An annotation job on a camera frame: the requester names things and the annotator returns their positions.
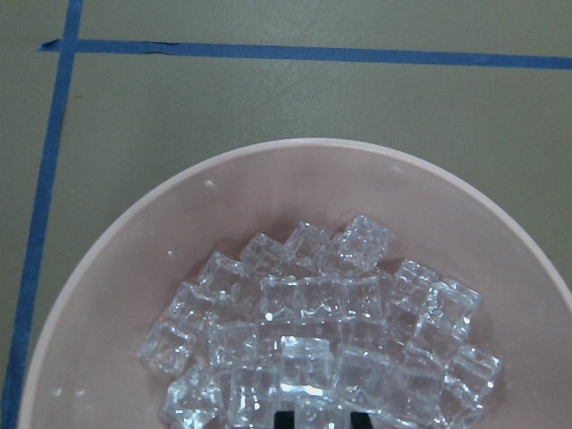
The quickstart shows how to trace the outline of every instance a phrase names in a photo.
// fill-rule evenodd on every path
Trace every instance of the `pile of clear cubes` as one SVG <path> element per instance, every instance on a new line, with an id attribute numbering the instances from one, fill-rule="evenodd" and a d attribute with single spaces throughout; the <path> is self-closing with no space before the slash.
<path id="1" fill-rule="evenodd" d="M 300 223 L 283 244 L 258 233 L 238 261 L 214 253 L 139 351 L 174 378 L 160 419 L 271 429 L 294 410 L 296 429 L 349 429 L 351 412 L 376 429 L 472 427 L 501 368 L 467 342 L 481 297 L 413 260 L 385 272 L 390 236 L 360 215 L 333 237 Z"/>

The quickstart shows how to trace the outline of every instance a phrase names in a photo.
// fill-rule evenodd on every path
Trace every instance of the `blue tape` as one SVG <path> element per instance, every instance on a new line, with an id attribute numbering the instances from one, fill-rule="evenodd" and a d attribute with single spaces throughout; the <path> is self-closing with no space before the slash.
<path id="1" fill-rule="evenodd" d="M 54 40 L 39 51 L 57 52 Z M 434 51 L 398 51 L 343 47 L 222 45 L 209 43 L 165 43 L 129 40 L 78 41 L 78 52 L 94 54 L 163 54 L 214 58 L 256 58 L 273 60 L 335 61 L 344 63 L 396 63 L 513 67 L 523 69 L 572 70 L 572 57 L 539 55 L 471 54 Z"/>
<path id="2" fill-rule="evenodd" d="M 2 427 L 15 429 L 18 424 L 21 391 L 26 372 L 29 336 L 36 302 L 36 291 L 47 220 L 57 166 L 60 130 L 72 80 L 73 59 L 80 31 L 82 0 L 68 3 L 63 39 L 58 43 L 60 58 L 55 76 L 54 93 L 47 122 L 42 159 L 39 166 L 36 196 L 29 225 L 28 244 L 22 268 L 20 293 L 14 317 L 10 356 L 2 392 Z"/>

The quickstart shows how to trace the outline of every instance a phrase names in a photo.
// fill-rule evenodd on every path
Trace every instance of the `black object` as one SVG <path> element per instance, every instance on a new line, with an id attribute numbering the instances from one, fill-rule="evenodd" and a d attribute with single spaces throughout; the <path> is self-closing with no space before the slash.
<path id="1" fill-rule="evenodd" d="M 374 429 L 367 413 L 351 413 L 353 429 Z M 274 414 L 274 429 L 296 429 L 294 411 L 278 411 Z"/>

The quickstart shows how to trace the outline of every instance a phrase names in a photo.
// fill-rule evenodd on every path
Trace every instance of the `plastic bowl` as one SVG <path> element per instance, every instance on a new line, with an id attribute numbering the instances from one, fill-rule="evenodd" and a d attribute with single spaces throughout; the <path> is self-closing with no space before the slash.
<path id="1" fill-rule="evenodd" d="M 369 215 L 412 257 L 484 298 L 471 341 L 504 370 L 477 427 L 572 422 L 572 295 L 490 199 L 425 161 L 339 139 L 281 140 L 190 167 L 127 210 L 65 284 L 32 359 L 20 428 L 157 428 L 166 379 L 135 354 L 181 279 L 256 231 L 300 220 L 339 229 Z"/>

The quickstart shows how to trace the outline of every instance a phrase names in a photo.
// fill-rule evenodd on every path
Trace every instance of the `horizontal blue tape line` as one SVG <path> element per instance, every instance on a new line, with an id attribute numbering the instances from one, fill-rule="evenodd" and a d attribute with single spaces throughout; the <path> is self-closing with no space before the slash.
<path id="1" fill-rule="evenodd" d="M 26 372 L 29 337 L 36 303 L 36 292 L 47 221 L 52 200 L 55 170 L 57 166 L 60 131 L 72 80 L 73 59 L 80 32 L 82 0 L 70 0 L 63 28 L 63 40 L 59 42 L 60 58 L 55 75 L 52 104 L 47 121 L 46 136 L 40 161 L 36 196 L 29 225 L 26 255 L 22 267 L 20 291 L 12 331 L 12 343 L 2 392 L 2 427 L 15 429 L 18 424 L 22 386 Z"/>
<path id="2" fill-rule="evenodd" d="M 60 45 L 61 41 L 57 39 L 43 44 L 38 50 L 57 52 L 60 49 Z M 344 47 L 225 45 L 212 43 L 80 39 L 78 41 L 77 52 L 572 70 L 572 57 L 566 56 L 471 54 L 388 49 L 354 49 Z"/>

